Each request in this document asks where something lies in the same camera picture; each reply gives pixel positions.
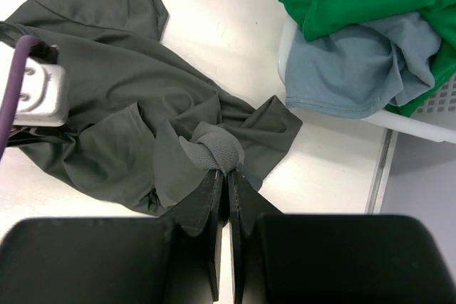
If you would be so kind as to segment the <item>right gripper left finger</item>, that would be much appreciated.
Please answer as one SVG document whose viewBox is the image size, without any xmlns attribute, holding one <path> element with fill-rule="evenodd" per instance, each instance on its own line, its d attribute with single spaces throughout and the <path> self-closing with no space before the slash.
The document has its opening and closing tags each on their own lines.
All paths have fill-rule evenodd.
<svg viewBox="0 0 456 304">
<path fill-rule="evenodd" d="M 213 303 L 224 177 L 159 218 L 36 218 L 1 243 L 3 303 Z"/>
</svg>

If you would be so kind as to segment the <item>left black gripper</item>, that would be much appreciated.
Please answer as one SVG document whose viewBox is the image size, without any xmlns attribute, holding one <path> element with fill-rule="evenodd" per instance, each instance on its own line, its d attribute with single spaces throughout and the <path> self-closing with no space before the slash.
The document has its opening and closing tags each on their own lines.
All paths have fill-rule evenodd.
<svg viewBox="0 0 456 304">
<path fill-rule="evenodd" d="M 68 137 L 60 127 L 13 126 L 7 147 L 20 147 L 35 143 L 66 143 Z"/>
</svg>

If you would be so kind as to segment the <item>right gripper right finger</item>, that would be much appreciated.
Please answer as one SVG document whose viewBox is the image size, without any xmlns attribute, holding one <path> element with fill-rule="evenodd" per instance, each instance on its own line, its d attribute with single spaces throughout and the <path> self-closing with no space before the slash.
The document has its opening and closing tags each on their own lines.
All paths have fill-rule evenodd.
<svg viewBox="0 0 456 304">
<path fill-rule="evenodd" d="M 453 303 L 430 232 L 401 215 L 284 214 L 227 178 L 235 303 Z"/>
</svg>

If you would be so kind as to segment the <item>grey green t shirt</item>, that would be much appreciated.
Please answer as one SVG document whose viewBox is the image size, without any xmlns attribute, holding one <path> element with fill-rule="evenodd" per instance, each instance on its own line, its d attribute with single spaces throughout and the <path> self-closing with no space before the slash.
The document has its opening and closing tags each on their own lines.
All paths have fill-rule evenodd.
<svg viewBox="0 0 456 304">
<path fill-rule="evenodd" d="M 161 0 L 28 0 L 1 22 L 56 46 L 69 81 L 66 143 L 20 148 L 45 173 L 88 196 L 160 215 L 203 180 L 182 150 L 216 132 L 263 180 L 286 156 L 301 121 L 276 98 L 253 108 L 161 44 Z"/>
</svg>

